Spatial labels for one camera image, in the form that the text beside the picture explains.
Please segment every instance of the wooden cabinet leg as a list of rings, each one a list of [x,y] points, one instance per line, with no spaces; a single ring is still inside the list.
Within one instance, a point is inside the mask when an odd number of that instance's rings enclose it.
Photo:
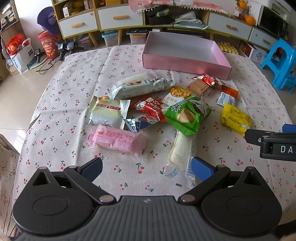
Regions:
[[[91,41],[94,43],[94,46],[98,48],[99,46],[98,46],[98,43],[96,42],[96,39],[94,38],[93,33],[89,33],[89,37],[91,38]]]
[[[118,45],[121,45],[122,29],[118,30]]]

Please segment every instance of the tile floor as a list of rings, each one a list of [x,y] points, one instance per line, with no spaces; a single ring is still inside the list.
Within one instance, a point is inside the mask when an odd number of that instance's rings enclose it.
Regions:
[[[25,132],[31,117],[49,81],[62,62],[57,62],[46,74],[41,75],[32,69],[24,74],[9,75],[0,83],[0,133],[20,152],[25,140]],[[263,74],[272,82],[274,76],[270,69]],[[293,123],[296,123],[296,91],[277,90],[286,106]]]

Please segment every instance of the purple chair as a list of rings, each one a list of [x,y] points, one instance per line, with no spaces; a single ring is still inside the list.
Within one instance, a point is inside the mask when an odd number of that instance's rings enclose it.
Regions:
[[[61,34],[57,19],[54,16],[54,8],[46,7],[38,14],[37,23],[43,30],[47,30],[51,35]]]

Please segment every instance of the white paper bag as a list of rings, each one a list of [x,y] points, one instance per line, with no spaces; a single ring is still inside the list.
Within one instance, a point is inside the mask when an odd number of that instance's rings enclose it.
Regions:
[[[31,46],[31,39],[27,38],[22,43],[22,49],[18,53],[10,56],[10,58],[20,74],[26,72],[35,61],[34,50]]]

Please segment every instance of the yellow snack package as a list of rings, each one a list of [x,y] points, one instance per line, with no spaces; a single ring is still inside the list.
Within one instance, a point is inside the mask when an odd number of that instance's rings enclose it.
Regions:
[[[242,136],[244,136],[246,130],[250,129],[252,126],[250,116],[228,103],[226,103],[223,108],[221,123],[237,133],[240,133]]]

